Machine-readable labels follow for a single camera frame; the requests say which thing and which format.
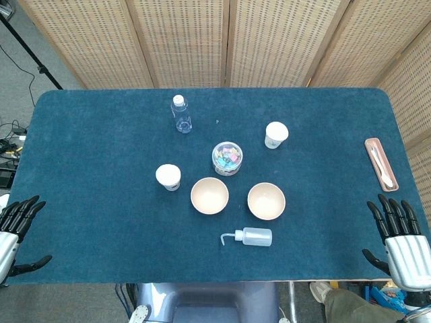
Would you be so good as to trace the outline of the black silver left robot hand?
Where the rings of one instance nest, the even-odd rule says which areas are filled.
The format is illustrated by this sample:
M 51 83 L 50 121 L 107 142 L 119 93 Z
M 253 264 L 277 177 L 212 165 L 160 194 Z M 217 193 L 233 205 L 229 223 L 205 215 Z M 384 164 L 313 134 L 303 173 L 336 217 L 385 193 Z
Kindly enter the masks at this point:
M 9 277 L 31 273 L 44 267 L 53 258 L 46 255 L 30 264 L 16 264 L 16 254 L 30 229 L 36 214 L 45 206 L 32 196 L 24 201 L 16 201 L 1 210 L 1 288 L 6 286 Z

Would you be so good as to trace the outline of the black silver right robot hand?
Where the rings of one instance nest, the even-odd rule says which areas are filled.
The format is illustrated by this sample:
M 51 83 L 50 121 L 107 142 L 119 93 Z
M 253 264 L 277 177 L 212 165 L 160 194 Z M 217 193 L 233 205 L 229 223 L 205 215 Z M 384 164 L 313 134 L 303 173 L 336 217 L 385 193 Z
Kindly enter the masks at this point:
M 391 277 L 407 294 L 406 303 L 419 306 L 430 301 L 430 244 L 422 234 L 415 211 L 402 200 L 388 199 L 379 194 L 379 209 L 368 201 L 387 260 L 378 259 L 370 250 L 363 249 L 365 259 Z

